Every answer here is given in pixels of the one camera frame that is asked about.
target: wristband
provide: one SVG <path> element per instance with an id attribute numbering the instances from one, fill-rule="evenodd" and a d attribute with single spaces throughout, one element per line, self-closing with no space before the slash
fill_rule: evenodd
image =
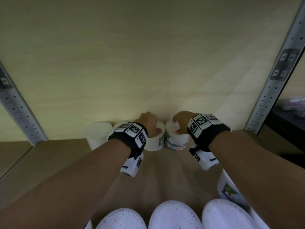
<path id="1" fill-rule="evenodd" d="M 187 131 L 202 151 L 211 152 L 209 144 L 219 133 L 230 131 L 230 128 L 212 114 L 199 114 L 189 121 Z M 190 153 L 194 155 L 194 149 L 190 149 Z"/>
<path id="2" fill-rule="evenodd" d="M 119 139 L 131 148 L 129 158 L 134 157 L 137 159 L 144 150 L 147 139 L 147 129 L 140 123 L 123 123 L 109 134 L 108 140 L 113 138 Z"/>

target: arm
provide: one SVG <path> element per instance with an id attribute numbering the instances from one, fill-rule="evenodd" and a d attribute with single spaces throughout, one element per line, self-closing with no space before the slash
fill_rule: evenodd
<path id="1" fill-rule="evenodd" d="M 179 133 L 187 133 L 196 115 L 174 116 Z M 263 149 L 245 131 L 223 131 L 209 149 L 270 228 L 304 228 L 305 169 Z"/>
<path id="2" fill-rule="evenodd" d="M 148 137 L 158 134 L 156 115 L 141 114 L 136 122 Z M 130 153 L 120 140 L 109 140 L 0 212 L 0 228 L 83 228 Z"/>

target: perforated metal strip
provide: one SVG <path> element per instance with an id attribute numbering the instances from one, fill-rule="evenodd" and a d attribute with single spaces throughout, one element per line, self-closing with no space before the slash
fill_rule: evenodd
<path id="1" fill-rule="evenodd" d="M 48 140 L 28 105 L 0 62 L 0 101 L 33 146 Z"/>
<path id="2" fill-rule="evenodd" d="M 267 82 L 246 124 L 246 130 L 258 134 L 268 113 L 276 103 L 289 77 L 303 54 L 305 46 L 305 1 L 288 31 Z"/>

